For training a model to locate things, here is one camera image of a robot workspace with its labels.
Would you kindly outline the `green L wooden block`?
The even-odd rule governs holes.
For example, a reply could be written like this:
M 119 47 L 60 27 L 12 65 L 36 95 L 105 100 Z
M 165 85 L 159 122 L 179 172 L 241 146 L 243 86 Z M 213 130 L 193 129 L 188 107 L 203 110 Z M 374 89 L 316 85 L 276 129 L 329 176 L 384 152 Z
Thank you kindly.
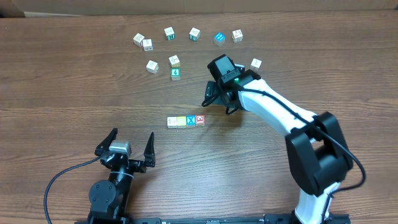
M 177 128 L 177 117 L 176 116 L 169 116 L 167 118 L 167 127 L 168 128 Z

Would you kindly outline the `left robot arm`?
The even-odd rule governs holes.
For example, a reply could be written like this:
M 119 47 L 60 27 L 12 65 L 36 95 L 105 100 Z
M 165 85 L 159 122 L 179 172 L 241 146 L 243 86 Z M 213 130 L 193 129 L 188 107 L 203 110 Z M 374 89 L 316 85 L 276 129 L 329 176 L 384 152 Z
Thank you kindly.
M 144 160 L 131 159 L 131 144 L 116 139 L 116 128 L 96 147 L 95 155 L 110 170 L 106 180 L 94 183 L 89 191 L 91 203 L 88 223 L 133 223 L 126 207 L 135 173 L 155 167 L 154 133 L 144 150 Z

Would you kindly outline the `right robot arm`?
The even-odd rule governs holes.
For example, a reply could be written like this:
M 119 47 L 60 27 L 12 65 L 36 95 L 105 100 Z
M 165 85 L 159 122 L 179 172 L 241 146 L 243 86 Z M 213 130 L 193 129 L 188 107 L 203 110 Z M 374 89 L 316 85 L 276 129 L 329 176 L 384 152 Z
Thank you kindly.
M 265 215 L 264 223 L 349 223 L 348 215 L 329 211 L 333 194 L 353 168 L 338 120 L 329 112 L 317 115 L 296 106 L 226 55 L 207 68 L 214 80 L 207 84 L 203 106 L 225 105 L 226 114 L 252 112 L 285 139 L 299 201 L 290 215 Z

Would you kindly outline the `red top wooden block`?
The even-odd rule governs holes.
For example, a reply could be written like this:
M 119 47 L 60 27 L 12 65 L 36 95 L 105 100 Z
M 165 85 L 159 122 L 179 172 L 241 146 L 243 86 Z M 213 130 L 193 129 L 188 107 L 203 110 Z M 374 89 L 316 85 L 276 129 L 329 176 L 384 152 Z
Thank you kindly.
M 195 125 L 196 127 L 205 125 L 205 116 L 203 114 L 199 114 L 195 116 Z

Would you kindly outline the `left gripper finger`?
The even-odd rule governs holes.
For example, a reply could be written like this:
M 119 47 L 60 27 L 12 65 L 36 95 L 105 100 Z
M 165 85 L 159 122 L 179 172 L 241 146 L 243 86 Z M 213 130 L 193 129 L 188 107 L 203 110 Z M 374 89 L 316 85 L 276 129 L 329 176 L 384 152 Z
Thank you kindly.
M 116 136 L 118 134 L 118 129 L 113 128 L 112 131 L 108 134 L 108 136 L 102 140 L 102 142 L 97 145 L 95 149 L 95 155 L 96 156 L 101 156 L 104 151 L 108 151 L 111 143 L 116 139 Z
M 151 132 L 144 150 L 144 164 L 146 167 L 155 167 L 154 133 Z

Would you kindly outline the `blue X wooden block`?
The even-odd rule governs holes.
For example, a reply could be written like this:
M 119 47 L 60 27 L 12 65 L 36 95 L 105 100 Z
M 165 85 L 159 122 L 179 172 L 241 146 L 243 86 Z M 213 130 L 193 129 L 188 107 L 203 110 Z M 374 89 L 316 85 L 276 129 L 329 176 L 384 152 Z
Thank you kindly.
M 188 128 L 194 128 L 196 126 L 196 116 L 195 115 L 186 116 L 186 124 Z

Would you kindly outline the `green top wooden block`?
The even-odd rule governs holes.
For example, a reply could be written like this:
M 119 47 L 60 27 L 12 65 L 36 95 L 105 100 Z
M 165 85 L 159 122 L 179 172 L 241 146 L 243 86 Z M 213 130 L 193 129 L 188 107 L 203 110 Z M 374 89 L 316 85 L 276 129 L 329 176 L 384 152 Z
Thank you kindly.
M 172 68 L 170 76 L 171 76 L 171 79 L 173 81 L 180 80 L 181 79 L 180 69 L 179 68 Z

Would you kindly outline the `yellow top wooden block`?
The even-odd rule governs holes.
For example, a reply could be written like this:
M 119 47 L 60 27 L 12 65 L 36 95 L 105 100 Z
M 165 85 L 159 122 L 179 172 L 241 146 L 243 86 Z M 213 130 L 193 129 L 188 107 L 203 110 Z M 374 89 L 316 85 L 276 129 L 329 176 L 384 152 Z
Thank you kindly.
M 187 127 L 187 117 L 186 116 L 178 116 L 177 117 L 177 127 L 178 128 L 186 128 Z

